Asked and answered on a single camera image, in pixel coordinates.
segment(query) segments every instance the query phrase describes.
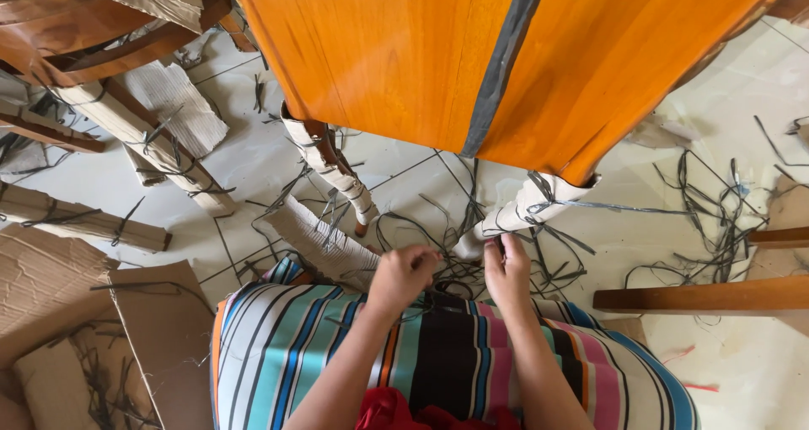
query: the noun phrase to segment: striped fabric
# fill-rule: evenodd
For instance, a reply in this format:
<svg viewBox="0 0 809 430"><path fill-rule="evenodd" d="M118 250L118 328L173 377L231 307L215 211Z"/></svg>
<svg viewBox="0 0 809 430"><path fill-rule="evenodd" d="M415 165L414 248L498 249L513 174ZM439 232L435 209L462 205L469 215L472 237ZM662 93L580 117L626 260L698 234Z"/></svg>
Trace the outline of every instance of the striped fabric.
<svg viewBox="0 0 809 430"><path fill-rule="evenodd" d="M281 284L295 267L281 262L266 276L270 283L249 283L219 304L211 375L222 430L280 429L362 311L365 295ZM534 306L597 429L699 428L691 397L647 348L605 331L573 304ZM422 294L402 320L377 355L369 388L396 387L414 413L431 404L458 419L489 419L501 406L520 415L511 343L496 306Z"/></svg>

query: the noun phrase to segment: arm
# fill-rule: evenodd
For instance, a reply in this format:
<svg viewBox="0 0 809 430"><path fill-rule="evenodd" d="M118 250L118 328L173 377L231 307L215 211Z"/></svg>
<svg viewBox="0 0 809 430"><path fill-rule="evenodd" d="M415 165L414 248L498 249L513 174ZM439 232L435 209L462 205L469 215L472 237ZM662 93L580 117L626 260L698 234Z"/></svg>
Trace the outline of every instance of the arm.
<svg viewBox="0 0 809 430"><path fill-rule="evenodd" d="M561 373L556 356L531 308L531 259L520 239L501 235L505 258L493 241L485 245L486 287L500 308L514 348L522 414L527 430L592 430L593 425Z"/></svg>
<svg viewBox="0 0 809 430"><path fill-rule="evenodd" d="M410 246L382 257L365 307L323 373L289 417L285 430L354 428L370 370L391 325L432 283L432 273L439 259L440 255L428 246Z"/></svg>

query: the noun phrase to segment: red fabric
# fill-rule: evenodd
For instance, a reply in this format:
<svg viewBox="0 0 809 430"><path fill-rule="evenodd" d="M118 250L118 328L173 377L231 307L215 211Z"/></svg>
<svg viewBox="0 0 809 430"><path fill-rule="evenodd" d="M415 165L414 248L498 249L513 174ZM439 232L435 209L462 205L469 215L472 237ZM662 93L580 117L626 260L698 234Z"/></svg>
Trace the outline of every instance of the red fabric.
<svg viewBox="0 0 809 430"><path fill-rule="evenodd" d="M414 419L404 397L392 387L367 390L354 430L520 430L520 422L505 407L494 410L494 425L477 419L461 422L437 406L428 406Z"/></svg>

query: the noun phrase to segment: hand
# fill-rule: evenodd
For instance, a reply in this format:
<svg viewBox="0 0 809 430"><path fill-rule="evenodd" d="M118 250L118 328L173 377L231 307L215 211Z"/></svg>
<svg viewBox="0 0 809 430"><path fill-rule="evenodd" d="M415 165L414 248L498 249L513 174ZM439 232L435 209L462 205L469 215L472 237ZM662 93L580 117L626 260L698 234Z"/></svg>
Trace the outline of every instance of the hand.
<svg viewBox="0 0 809 430"><path fill-rule="evenodd" d="M396 319L433 284L433 271L441 258L430 246L408 246L382 255L370 282L366 311Z"/></svg>
<svg viewBox="0 0 809 430"><path fill-rule="evenodd" d="M483 247L486 288L501 311L525 310L531 298L531 259L514 234L501 234L500 239L505 258L494 239L488 239Z"/></svg>

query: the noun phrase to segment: gray tape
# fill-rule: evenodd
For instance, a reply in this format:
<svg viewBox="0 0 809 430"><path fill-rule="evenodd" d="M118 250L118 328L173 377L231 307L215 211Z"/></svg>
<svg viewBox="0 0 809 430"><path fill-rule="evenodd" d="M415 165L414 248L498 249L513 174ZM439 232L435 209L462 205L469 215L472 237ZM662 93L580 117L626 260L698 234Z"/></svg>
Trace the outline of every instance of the gray tape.
<svg viewBox="0 0 809 430"><path fill-rule="evenodd" d="M480 90L477 92L475 107L469 120L469 132L460 156L474 157L477 155L480 145L483 144L494 114L500 106L500 99L506 91L514 59L520 52L525 32L528 31L531 18L539 3L540 0L511 0L506 19L503 20L500 28L498 41L494 44L492 58L489 60L486 73L483 74L483 80L480 82Z"/></svg>

